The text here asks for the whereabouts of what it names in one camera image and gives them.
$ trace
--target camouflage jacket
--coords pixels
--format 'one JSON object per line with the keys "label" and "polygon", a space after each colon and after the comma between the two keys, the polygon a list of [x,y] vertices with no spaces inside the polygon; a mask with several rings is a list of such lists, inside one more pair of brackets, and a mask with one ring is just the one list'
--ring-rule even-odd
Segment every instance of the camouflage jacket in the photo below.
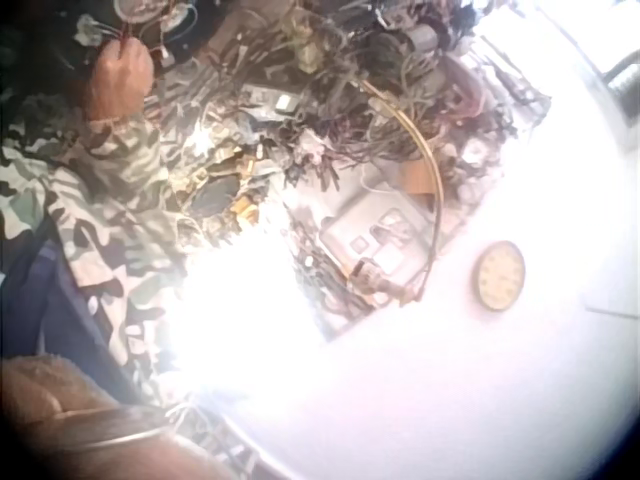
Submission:
{"label": "camouflage jacket", "polygon": [[141,117],[117,131],[70,125],[61,102],[28,99],[3,139],[0,281],[53,220],[111,354],[153,396],[156,327],[184,276],[159,135]]}

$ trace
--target white floor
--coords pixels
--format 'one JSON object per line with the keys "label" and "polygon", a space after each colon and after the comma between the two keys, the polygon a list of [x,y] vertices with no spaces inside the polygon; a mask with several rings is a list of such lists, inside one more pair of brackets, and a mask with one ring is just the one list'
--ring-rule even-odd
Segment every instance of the white floor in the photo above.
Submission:
{"label": "white floor", "polygon": [[[504,34],[526,38],[513,29]],[[423,303],[290,358],[304,368],[228,412],[274,466],[308,480],[571,479],[631,426],[640,323],[585,304],[607,288],[638,300],[637,155],[618,151],[564,48],[546,31],[522,46],[545,66],[552,110],[438,261]],[[474,301],[470,272],[504,239],[528,271],[498,315]],[[600,265],[621,243],[626,268],[605,278]]]}

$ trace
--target yellow cable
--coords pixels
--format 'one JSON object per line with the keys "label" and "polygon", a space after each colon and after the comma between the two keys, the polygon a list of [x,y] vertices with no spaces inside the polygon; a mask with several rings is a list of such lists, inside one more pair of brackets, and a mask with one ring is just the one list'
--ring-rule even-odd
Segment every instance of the yellow cable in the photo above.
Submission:
{"label": "yellow cable", "polygon": [[380,92],[376,87],[371,85],[367,80],[359,80],[360,86],[369,92],[372,95],[375,95],[380,99],[382,104],[389,110],[394,117],[400,122],[400,124],[409,132],[411,138],[418,146],[420,153],[422,153],[423,160],[427,169],[431,171],[433,178],[436,184],[436,221],[433,228],[433,242],[431,243],[431,248],[429,252],[429,263],[427,264],[427,268],[425,269],[424,279],[422,280],[422,284],[416,293],[414,300],[419,302],[422,300],[422,296],[424,295],[425,287],[427,285],[427,279],[429,278],[429,274],[431,273],[431,268],[433,267],[433,263],[436,259],[436,255],[438,254],[438,238],[440,237],[440,226],[442,224],[442,205],[444,202],[444,189],[442,187],[442,179],[440,178],[440,172],[438,170],[438,162],[433,156],[433,152],[431,151],[431,147],[425,140],[424,136],[420,133],[416,125],[407,117],[407,115],[402,111],[396,108],[384,95],[384,93]]}

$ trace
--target hand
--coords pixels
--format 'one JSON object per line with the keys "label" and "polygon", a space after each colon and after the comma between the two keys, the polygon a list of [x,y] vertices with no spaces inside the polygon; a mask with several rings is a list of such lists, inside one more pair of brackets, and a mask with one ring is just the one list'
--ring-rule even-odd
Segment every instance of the hand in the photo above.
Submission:
{"label": "hand", "polygon": [[142,111],[153,85],[153,60],[137,38],[111,40],[98,57],[89,84],[89,120],[118,120]]}

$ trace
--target blue cloth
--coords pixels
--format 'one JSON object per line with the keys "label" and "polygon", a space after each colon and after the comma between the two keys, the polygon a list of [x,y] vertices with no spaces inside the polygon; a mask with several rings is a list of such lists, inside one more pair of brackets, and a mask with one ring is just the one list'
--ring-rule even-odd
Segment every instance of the blue cloth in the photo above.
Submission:
{"label": "blue cloth", "polygon": [[110,355],[60,245],[44,239],[39,247],[2,282],[2,357],[59,355],[119,402],[140,403],[133,382]]}

